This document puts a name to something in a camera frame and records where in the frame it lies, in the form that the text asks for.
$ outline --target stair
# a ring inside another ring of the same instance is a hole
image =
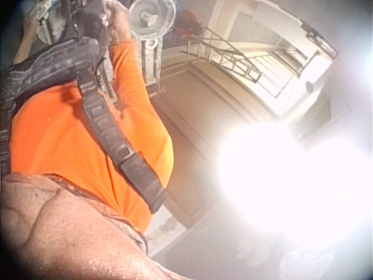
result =
[[[302,73],[307,58],[296,50],[271,51],[257,57],[247,57],[209,28],[205,30],[204,38],[188,41],[184,53],[208,60],[227,72],[258,84],[274,98]]]

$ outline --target orange long-sleeve shirt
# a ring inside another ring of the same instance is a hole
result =
[[[173,169],[173,146],[150,104],[135,59],[135,43],[110,48],[113,88],[120,110],[110,104],[122,131],[166,187]],[[97,195],[144,231],[152,217],[147,204],[116,171],[88,131],[75,82],[55,86],[28,100],[12,123],[12,171],[56,174]]]

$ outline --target harness strap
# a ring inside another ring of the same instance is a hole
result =
[[[92,65],[77,65],[76,73],[84,111],[103,151],[148,204],[150,211],[157,212],[166,199],[157,174],[120,130],[104,96],[98,91]]]

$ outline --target bare skin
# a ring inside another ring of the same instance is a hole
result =
[[[126,13],[116,4],[108,9],[112,43],[128,40]],[[31,40],[36,29],[24,33]],[[21,45],[19,52],[26,47]],[[184,279],[152,261],[109,222],[105,216],[113,211],[73,195],[46,176],[13,173],[1,184],[3,241],[37,279]]]
[[[31,48],[36,40],[37,29],[39,26],[38,16],[42,11],[34,9],[23,20],[23,37],[18,51],[13,59],[14,64],[21,63],[29,57]]]

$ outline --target forearm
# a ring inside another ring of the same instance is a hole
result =
[[[23,37],[22,41],[19,45],[17,53],[13,59],[13,64],[18,64],[24,61],[26,58],[29,57],[31,48],[33,46],[34,40],[30,37]]]

